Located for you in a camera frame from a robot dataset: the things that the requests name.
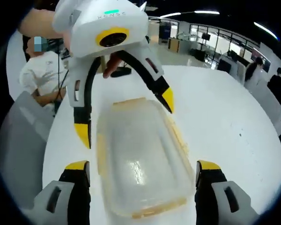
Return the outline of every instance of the white table surface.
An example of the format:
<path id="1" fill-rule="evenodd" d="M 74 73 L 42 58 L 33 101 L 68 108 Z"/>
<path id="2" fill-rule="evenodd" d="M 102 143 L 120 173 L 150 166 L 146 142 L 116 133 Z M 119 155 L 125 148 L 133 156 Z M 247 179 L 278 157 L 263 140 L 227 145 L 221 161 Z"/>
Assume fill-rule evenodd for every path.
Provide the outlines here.
<path id="1" fill-rule="evenodd" d="M 164 66 L 163 69 L 174 92 L 172 117 L 188 144 L 193 168 L 198 159 L 217 163 L 227 180 L 236 182 L 251 197 L 256 212 L 262 213 L 281 184 L 281 145 L 266 113 L 226 72 L 186 66 Z M 114 218 L 109 223 L 97 172 L 96 121 L 99 113 L 114 102 L 140 97 L 155 99 L 136 73 L 109 79 L 95 76 L 91 115 L 93 148 L 90 150 L 84 147 L 75 132 L 73 109 L 67 97 L 52 125 L 44 156 L 43 187 L 58 180 L 68 164 L 88 160 L 91 224 L 118 224 Z M 142 219 L 141 223 L 195 224 L 195 221 L 192 198 L 184 207 Z"/>

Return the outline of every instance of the ceiling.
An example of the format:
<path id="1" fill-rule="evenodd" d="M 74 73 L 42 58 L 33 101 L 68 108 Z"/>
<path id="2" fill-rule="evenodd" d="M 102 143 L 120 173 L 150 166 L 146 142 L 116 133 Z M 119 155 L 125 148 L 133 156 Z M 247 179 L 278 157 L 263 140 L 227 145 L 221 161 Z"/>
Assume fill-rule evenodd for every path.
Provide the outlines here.
<path id="1" fill-rule="evenodd" d="M 147 11 L 147 14 L 152 16 L 195 10 L 218 11 L 220 15 L 189 13 L 170 18 L 231 30 L 257 43 L 263 42 L 281 59 L 281 3 L 265 4 L 265 1 L 260 0 L 233 0 L 229 2 L 223 0 L 148 0 L 147 6 L 158 8 L 155 11 Z M 253 22 L 267 27 L 279 38 L 279 41 L 255 26 Z"/>

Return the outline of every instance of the gripper camera lens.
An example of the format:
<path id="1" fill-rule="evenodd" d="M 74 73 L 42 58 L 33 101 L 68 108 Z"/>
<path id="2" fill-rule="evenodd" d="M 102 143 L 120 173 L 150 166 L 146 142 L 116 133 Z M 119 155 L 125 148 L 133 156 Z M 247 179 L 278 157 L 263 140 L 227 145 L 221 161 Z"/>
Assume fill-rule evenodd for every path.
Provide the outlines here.
<path id="1" fill-rule="evenodd" d="M 102 38 L 100 45 L 103 47 L 113 47 L 121 44 L 126 38 L 127 35 L 124 33 L 113 33 Z"/>

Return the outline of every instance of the green indicator light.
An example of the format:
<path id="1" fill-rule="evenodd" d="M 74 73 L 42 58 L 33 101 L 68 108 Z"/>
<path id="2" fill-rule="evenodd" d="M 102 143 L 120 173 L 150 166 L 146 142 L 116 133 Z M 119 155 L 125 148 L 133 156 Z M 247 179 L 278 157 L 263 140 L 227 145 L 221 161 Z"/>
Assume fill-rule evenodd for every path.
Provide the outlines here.
<path id="1" fill-rule="evenodd" d="M 106 11 L 106 12 L 104 12 L 104 14 L 118 13 L 118 12 L 119 12 L 119 10 L 115 9 L 115 10 Z"/>

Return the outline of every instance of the transparent plastic container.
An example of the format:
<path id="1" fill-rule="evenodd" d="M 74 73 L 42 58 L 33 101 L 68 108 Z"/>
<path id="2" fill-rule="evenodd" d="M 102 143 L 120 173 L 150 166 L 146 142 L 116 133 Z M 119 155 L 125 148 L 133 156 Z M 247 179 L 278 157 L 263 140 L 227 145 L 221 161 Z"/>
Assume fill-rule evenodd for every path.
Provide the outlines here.
<path id="1" fill-rule="evenodd" d="M 101 113 L 97 156 L 106 207 L 117 215 L 152 216 L 194 193 L 192 167 L 158 102 L 134 99 Z"/>

